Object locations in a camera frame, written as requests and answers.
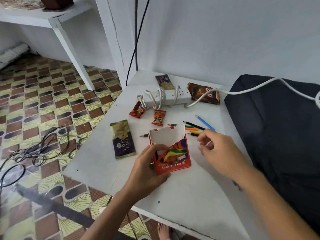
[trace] snack wrapper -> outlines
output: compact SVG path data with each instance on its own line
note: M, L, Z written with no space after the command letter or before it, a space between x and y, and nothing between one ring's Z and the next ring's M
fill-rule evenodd
M110 128L113 134L112 142L115 158L120 159L134 156L136 149L134 148L134 141L132 140L128 121L122 120L111 123Z
M211 87L202 86L194 83L188 83L187 88L191 94L192 100L198 100L205 92L213 89ZM219 91L213 91L208 93L205 97L201 99L201 102L219 105L220 104Z
M142 107L141 102L138 101L134 106L133 110L129 113L129 115L136 118L140 118L144 112L146 112L146 110Z
M184 125L169 126L149 131L150 145L171 145L163 153L153 155L155 172L160 175L191 167L191 159Z
M166 111L156 109L154 111L154 118L151 124L163 126L163 118L166 115Z
M168 74L155 76L158 84L160 87L162 87L164 90L172 90L175 89L172 82L170 81Z

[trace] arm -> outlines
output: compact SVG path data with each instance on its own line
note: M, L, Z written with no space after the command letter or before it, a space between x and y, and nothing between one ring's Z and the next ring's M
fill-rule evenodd
M150 169L152 156L156 151L165 150L167 146L157 144L147 146L137 157L123 188L115 194L106 209L90 226L81 240L109 240L117 233L123 219L131 207L164 183L170 173L157 176Z
M207 129L198 141L199 150L210 164L243 188L273 240L320 239L263 174L250 165L231 137Z

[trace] blue colour pencil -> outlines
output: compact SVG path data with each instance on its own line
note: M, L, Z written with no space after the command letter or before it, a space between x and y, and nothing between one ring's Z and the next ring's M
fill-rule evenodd
M196 114L195 114L195 116L196 116L197 119L200 120L203 124L205 124L206 126L208 126L210 130L216 131L211 125L209 125L206 121L204 121L203 119L201 119L200 116L198 116L198 115L196 115Z

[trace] black fabric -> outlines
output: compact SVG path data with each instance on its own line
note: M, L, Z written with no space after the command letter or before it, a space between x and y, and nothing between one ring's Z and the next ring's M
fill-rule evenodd
M253 88L272 77L240 76L231 88ZM315 97L320 85L286 80ZM227 95L225 104L253 161L277 192L320 235L320 109L273 81L255 91Z

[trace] red cardboard box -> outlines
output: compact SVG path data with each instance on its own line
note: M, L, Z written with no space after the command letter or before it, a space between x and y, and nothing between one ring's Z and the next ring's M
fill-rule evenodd
M149 140L150 145L165 144L169 146L164 152L156 152L153 156L154 169L158 175L191 167L184 125L150 130Z

